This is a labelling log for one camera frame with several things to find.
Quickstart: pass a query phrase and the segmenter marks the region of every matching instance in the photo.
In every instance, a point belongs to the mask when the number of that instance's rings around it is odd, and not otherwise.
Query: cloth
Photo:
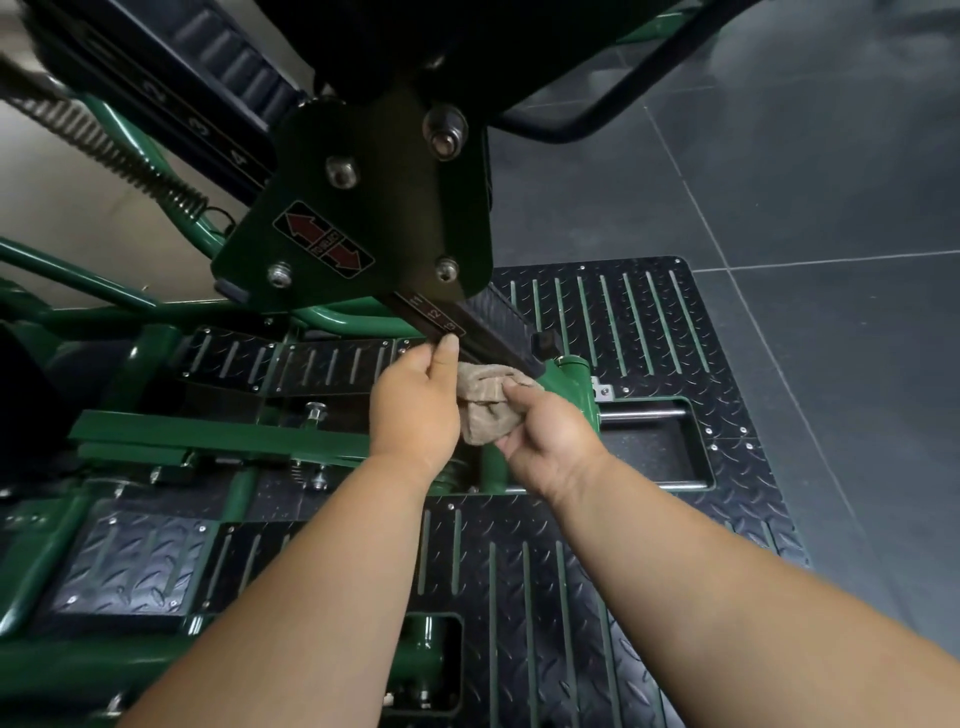
[[[523,422],[523,415],[512,408],[503,394],[503,382],[508,379],[524,387],[543,389],[513,367],[464,361],[457,365],[460,431],[468,445],[487,445]]]

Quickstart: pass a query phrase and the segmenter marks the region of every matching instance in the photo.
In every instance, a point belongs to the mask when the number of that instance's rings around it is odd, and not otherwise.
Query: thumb
[[[430,362],[430,381],[442,389],[453,391],[457,387],[457,359],[460,356],[460,339],[452,333],[440,340]]]

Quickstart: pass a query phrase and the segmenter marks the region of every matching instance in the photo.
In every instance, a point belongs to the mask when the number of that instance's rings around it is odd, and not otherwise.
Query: hex bolt
[[[353,157],[327,157],[326,180],[337,189],[353,189],[360,182],[360,170]]]
[[[267,282],[274,288],[289,288],[294,284],[293,270],[282,260],[267,269]]]
[[[448,255],[437,260],[437,280],[441,283],[452,283],[460,275],[460,266],[457,261]]]
[[[467,143],[467,119],[456,107],[439,104],[423,117],[423,138],[439,161],[457,158]]]
[[[306,406],[309,408],[306,419],[321,423],[326,419],[326,405],[321,401],[309,401]]]

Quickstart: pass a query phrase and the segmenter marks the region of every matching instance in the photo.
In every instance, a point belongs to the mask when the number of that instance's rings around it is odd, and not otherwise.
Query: metal spring
[[[113,141],[82,107],[66,99],[7,98],[6,101],[161,205],[178,208],[190,220],[196,220],[206,210],[209,200],[205,195],[183,180],[155,169],[133,149]]]

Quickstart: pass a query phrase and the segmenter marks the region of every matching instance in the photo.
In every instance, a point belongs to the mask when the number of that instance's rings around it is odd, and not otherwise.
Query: red arrow
[[[316,223],[315,217],[310,215],[297,215],[294,212],[287,213],[287,225],[294,235],[299,235],[311,245],[324,236],[325,230]]]
[[[333,262],[338,268],[347,268],[351,271],[360,270],[360,254],[356,251],[348,250],[341,244],[337,244],[326,252],[333,258]]]

